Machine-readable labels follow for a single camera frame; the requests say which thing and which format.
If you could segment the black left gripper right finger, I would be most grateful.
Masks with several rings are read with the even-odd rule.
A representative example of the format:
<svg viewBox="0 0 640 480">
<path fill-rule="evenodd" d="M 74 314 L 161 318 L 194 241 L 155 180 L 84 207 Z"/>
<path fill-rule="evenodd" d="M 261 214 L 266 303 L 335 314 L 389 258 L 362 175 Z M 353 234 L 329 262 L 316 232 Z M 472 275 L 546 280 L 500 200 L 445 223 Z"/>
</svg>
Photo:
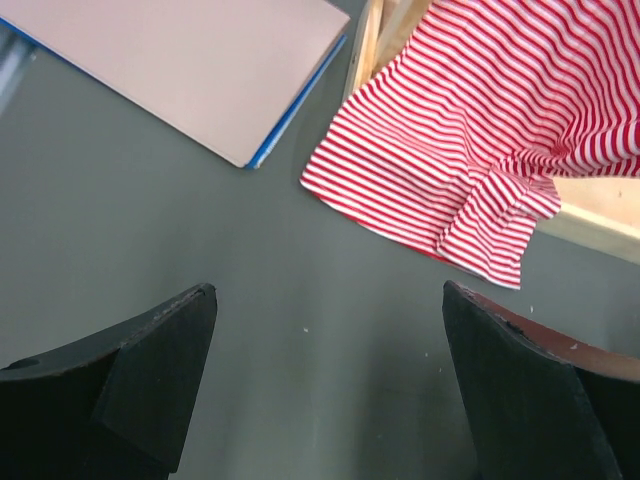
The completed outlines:
<svg viewBox="0 0 640 480">
<path fill-rule="evenodd" d="M 481 479 L 636 479 L 639 361 L 443 286 Z"/>
</svg>

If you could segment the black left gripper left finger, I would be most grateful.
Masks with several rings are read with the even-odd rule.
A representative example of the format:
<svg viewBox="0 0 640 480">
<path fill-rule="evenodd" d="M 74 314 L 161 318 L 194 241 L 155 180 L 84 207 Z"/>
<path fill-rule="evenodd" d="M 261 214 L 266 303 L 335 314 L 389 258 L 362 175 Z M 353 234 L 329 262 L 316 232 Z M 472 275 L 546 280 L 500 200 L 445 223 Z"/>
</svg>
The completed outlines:
<svg viewBox="0 0 640 480">
<path fill-rule="evenodd" d="M 166 479 L 177 471 L 217 316 L 196 285 L 1 371 L 4 479 Z"/>
</svg>

